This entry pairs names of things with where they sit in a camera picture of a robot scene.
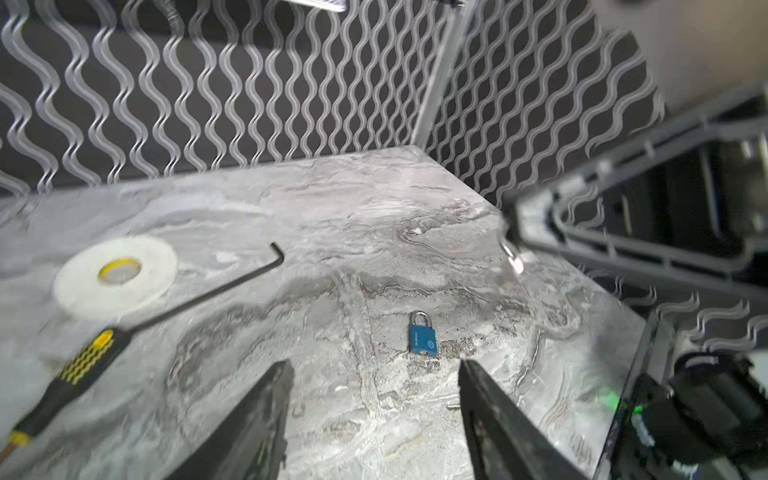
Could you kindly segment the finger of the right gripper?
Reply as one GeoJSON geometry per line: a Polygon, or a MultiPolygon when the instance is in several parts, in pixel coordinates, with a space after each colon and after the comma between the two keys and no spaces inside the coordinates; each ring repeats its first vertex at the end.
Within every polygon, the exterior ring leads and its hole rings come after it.
{"type": "Polygon", "coordinates": [[[767,87],[724,92],[510,197],[504,236],[635,280],[767,296],[767,87]]]}

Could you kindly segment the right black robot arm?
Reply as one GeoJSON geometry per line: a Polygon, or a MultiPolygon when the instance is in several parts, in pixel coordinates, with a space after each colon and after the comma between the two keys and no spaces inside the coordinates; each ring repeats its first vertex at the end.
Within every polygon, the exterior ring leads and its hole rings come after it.
{"type": "Polygon", "coordinates": [[[712,97],[503,211],[511,256],[562,256],[647,319],[599,471],[765,476],[766,83],[712,97]]]}

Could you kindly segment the silver key with ring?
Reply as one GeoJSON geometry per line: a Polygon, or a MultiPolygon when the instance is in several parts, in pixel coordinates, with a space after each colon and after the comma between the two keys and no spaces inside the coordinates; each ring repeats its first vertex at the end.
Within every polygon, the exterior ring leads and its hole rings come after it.
{"type": "Polygon", "coordinates": [[[504,236],[500,236],[498,242],[514,274],[517,276],[521,275],[525,270],[525,266],[520,253],[504,236]]]}

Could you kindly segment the blue padlock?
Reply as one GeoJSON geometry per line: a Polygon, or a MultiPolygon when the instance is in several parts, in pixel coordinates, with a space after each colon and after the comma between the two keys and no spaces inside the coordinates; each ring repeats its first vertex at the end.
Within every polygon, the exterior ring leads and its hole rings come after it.
{"type": "Polygon", "coordinates": [[[437,357],[438,342],[431,317],[416,310],[409,315],[409,352],[415,355],[437,357]]]}

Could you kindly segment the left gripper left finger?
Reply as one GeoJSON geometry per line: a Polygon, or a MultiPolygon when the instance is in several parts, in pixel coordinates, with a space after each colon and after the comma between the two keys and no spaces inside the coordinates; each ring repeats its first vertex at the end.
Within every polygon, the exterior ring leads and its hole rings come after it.
{"type": "Polygon", "coordinates": [[[170,479],[275,479],[284,463],[294,369],[274,363],[170,479]]]}

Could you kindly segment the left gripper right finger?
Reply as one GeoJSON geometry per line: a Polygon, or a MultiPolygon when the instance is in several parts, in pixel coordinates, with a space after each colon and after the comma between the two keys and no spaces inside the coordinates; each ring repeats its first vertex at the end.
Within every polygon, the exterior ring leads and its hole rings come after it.
{"type": "Polygon", "coordinates": [[[458,385],[476,479],[565,480],[584,477],[477,361],[460,362],[458,385]]]}

